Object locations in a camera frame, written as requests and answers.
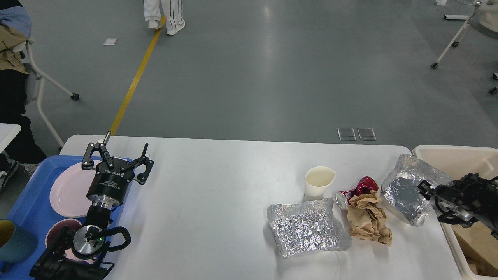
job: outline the beige bin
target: beige bin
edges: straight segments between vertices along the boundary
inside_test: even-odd
[[[468,173],[478,173],[488,180],[498,176],[498,149],[495,148],[427,145],[415,147],[413,155],[448,173],[454,180]],[[490,229],[480,222],[470,228],[447,224],[442,227],[464,278],[498,279],[498,240],[490,235]]]

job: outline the white pants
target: white pants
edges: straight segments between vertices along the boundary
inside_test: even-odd
[[[143,0],[145,21],[153,19],[161,22],[159,2],[162,2],[162,10],[166,17],[166,30],[180,29],[185,26],[182,0]]]

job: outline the person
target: person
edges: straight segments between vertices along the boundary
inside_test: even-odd
[[[183,2],[182,0],[143,0],[143,13],[149,28],[161,28],[159,2],[162,2],[162,10],[166,17],[166,34],[175,35],[185,27]]]
[[[21,131],[0,154],[0,191],[19,165],[31,176],[47,156],[38,147],[26,113],[25,81],[28,77],[19,52],[13,49],[26,42],[31,34],[31,20],[18,0],[0,1],[0,123],[21,126]]]

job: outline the black pants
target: black pants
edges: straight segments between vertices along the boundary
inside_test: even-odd
[[[47,156],[38,147],[31,133],[31,121],[26,113],[25,81],[28,75],[15,70],[0,70],[0,123],[20,125],[21,131],[5,148],[11,159],[22,163],[40,163]],[[6,170],[7,161],[0,155],[0,170]]]

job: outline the crumpled aluminum foil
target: crumpled aluminum foil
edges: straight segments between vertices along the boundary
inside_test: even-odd
[[[331,197],[300,204],[272,204],[266,211],[283,258],[311,251],[345,251],[352,238],[334,215]]]
[[[418,227],[431,211],[430,201],[425,199],[417,188],[422,180],[427,180],[432,187],[449,183],[450,175],[435,169],[425,161],[414,156],[399,156],[394,170],[387,176],[380,187],[387,202],[407,219],[408,224]]]

